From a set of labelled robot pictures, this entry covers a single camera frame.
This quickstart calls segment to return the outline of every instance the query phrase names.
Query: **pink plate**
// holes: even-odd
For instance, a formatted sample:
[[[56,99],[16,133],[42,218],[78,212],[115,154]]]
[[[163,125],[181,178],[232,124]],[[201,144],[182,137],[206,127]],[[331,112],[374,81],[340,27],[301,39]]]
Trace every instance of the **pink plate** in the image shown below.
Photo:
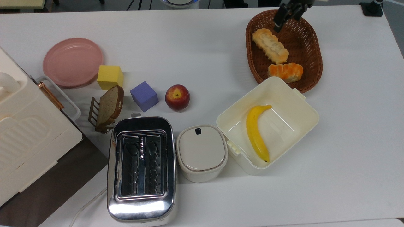
[[[42,68],[45,75],[63,88],[75,88],[92,82],[104,56],[93,41],[71,38],[54,45],[46,54]]]

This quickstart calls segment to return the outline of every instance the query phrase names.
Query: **wicker basket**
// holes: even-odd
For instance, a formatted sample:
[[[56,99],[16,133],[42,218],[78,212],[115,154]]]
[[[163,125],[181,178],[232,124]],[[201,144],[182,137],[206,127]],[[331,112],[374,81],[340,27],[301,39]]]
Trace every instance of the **wicker basket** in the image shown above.
[[[274,16],[277,10],[264,11],[251,19],[246,29],[247,58],[255,80],[260,84],[268,78],[268,66],[272,63],[265,53],[251,40],[252,34],[260,29],[269,29],[289,51],[288,63],[303,66],[303,75],[299,81],[288,83],[291,88],[304,93],[312,89],[320,80],[323,61],[314,29],[303,18],[290,19],[280,33],[274,31]]]

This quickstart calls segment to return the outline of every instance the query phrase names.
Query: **appliance handle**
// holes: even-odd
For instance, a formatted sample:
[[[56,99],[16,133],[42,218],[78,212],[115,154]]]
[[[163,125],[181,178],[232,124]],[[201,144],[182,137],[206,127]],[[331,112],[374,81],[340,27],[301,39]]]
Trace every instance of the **appliance handle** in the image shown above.
[[[63,97],[73,106],[73,108],[76,110],[76,113],[75,113],[73,116],[69,116],[69,117],[70,117],[70,119],[71,119],[72,121],[77,120],[77,119],[80,117],[80,115],[81,115],[81,111],[80,111],[80,109],[78,108],[78,106],[77,106],[76,104],[74,104],[74,102],[73,102],[73,101],[52,81],[52,79],[50,79],[48,76],[41,76],[41,77],[39,77],[36,81],[43,81],[43,80],[49,81],[50,84],[51,84],[54,88],[56,88],[56,90],[59,91],[59,93],[60,93],[61,95],[63,95]]]
[[[8,93],[15,93],[20,89],[20,84],[7,73],[0,72],[0,87]]]

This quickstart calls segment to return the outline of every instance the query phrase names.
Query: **orange bread roll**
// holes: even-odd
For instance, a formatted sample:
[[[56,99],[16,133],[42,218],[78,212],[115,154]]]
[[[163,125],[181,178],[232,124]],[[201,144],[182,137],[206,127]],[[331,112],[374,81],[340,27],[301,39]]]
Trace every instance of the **orange bread roll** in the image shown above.
[[[289,56],[289,51],[284,48],[278,38],[266,28],[261,28],[252,34],[252,40],[258,48],[265,52],[265,55],[275,64],[285,63]]]
[[[280,77],[286,83],[300,80],[303,74],[303,67],[299,64],[289,63],[283,65],[270,65],[268,67],[268,77]]]

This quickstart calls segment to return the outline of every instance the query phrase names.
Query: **yellow banana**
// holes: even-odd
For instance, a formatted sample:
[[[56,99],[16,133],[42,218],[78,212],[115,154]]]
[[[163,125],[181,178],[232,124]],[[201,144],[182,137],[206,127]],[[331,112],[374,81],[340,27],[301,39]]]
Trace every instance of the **yellow banana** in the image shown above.
[[[250,139],[251,145],[257,155],[264,161],[269,162],[269,152],[265,146],[264,140],[259,134],[258,118],[267,109],[271,109],[271,105],[258,105],[250,109],[247,115],[247,135]]]

